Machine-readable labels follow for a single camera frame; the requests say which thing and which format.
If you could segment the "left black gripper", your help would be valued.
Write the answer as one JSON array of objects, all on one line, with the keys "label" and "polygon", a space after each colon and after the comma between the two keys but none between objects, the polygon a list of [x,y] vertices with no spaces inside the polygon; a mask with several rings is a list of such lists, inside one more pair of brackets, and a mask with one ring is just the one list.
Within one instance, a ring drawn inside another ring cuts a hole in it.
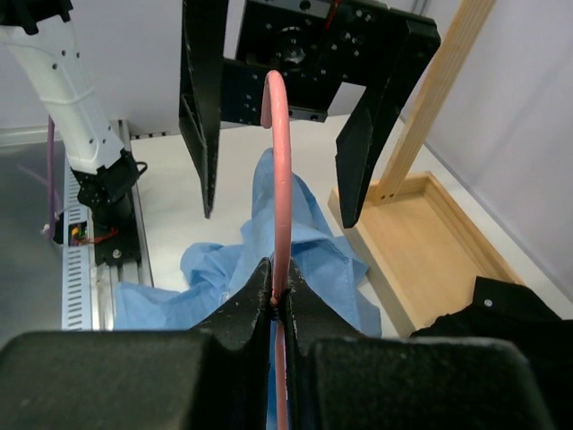
[{"label": "left black gripper", "polygon": [[178,124],[204,216],[214,206],[221,118],[259,123],[274,69],[294,119],[323,122],[342,84],[364,88],[336,139],[340,214],[343,227],[353,227],[389,134],[440,47],[436,22],[379,1],[248,1],[235,58],[223,69],[227,7],[182,2]]}]

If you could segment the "pink wire hanger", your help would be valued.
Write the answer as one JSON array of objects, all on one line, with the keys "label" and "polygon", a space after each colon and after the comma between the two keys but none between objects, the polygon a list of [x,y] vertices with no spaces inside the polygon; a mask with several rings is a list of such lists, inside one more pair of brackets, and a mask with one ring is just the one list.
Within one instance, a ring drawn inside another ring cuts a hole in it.
[{"label": "pink wire hanger", "polygon": [[[274,165],[274,257],[271,304],[278,307],[286,291],[291,258],[292,235],[292,157],[287,90],[280,72],[267,73],[261,106],[261,125],[272,130]],[[287,359],[285,328],[276,322],[275,382],[277,426],[287,430]]]}]

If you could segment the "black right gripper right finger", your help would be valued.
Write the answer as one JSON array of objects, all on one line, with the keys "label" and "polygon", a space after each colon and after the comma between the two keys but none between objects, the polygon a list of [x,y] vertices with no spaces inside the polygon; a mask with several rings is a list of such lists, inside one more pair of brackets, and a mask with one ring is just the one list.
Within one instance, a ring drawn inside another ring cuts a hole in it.
[{"label": "black right gripper right finger", "polygon": [[375,339],[295,275],[282,298],[294,429],[551,429],[526,358],[487,338]]}]

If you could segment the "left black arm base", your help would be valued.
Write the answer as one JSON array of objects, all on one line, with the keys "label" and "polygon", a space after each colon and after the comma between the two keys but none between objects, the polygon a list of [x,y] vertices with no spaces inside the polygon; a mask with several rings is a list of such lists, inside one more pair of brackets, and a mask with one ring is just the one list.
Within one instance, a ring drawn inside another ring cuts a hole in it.
[{"label": "left black arm base", "polygon": [[92,213],[97,265],[118,266],[141,260],[140,240],[132,193]]}]

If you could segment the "black shirt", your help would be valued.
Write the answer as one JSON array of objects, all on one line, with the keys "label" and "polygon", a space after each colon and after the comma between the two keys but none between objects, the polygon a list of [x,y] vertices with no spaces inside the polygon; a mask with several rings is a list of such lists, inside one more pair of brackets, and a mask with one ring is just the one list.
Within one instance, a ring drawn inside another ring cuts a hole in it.
[{"label": "black shirt", "polygon": [[572,427],[572,321],[560,318],[532,289],[478,277],[470,305],[412,335],[512,342],[527,358],[555,425]]}]

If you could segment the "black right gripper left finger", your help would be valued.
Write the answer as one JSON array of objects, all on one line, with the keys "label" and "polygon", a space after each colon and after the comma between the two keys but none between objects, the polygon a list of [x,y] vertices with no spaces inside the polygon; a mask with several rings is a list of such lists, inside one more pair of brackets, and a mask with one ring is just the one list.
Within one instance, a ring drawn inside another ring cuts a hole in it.
[{"label": "black right gripper left finger", "polygon": [[185,331],[36,331],[1,352],[4,429],[262,429],[271,264]]}]

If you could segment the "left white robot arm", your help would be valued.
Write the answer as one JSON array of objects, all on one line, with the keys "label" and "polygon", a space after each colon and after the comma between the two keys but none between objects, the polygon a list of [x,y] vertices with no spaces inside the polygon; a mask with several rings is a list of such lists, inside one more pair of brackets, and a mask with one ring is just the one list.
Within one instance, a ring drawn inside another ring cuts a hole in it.
[{"label": "left white robot arm", "polygon": [[[1,40],[54,120],[83,204],[106,227],[129,211],[140,177],[81,61],[68,1],[4,1]],[[322,122],[343,83],[363,96],[336,139],[342,223],[358,221],[389,133],[440,47],[435,21],[378,1],[248,1],[235,57],[224,56],[228,4],[182,4],[178,124],[214,205],[222,123],[258,125],[266,75],[282,75],[293,119]]]}]

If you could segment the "light blue shirt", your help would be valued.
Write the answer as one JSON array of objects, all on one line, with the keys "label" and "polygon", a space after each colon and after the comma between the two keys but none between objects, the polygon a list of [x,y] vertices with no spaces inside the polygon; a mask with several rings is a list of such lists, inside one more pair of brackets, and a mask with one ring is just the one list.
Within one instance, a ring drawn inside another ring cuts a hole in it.
[{"label": "light blue shirt", "polygon": [[310,189],[292,177],[291,238],[275,238],[275,217],[283,208],[275,204],[275,175],[285,167],[267,149],[252,181],[252,217],[242,228],[243,243],[196,243],[181,259],[189,288],[182,293],[120,282],[115,287],[115,328],[118,330],[183,330],[194,326],[223,305],[252,273],[257,261],[270,257],[280,280],[291,287],[295,275],[316,284],[316,293],[356,329],[379,337],[379,310],[356,289],[366,264],[342,237],[332,235]]}]

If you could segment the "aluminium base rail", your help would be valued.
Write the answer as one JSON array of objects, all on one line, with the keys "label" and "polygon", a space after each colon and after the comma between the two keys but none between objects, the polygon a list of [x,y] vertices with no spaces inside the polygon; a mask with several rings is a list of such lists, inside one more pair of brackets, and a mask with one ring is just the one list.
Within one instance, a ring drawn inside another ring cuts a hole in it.
[{"label": "aluminium base rail", "polygon": [[90,328],[111,330],[115,322],[114,288],[122,282],[153,286],[148,241],[137,186],[90,217]]}]

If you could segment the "wooden clothes rack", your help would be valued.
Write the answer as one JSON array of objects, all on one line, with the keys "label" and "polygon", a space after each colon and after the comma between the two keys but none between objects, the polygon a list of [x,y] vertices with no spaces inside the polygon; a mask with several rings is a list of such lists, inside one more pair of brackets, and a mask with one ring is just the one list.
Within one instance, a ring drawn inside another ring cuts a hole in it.
[{"label": "wooden clothes rack", "polygon": [[522,281],[433,173],[409,171],[493,6],[459,6],[381,179],[344,232],[401,337],[468,306],[478,276]]}]

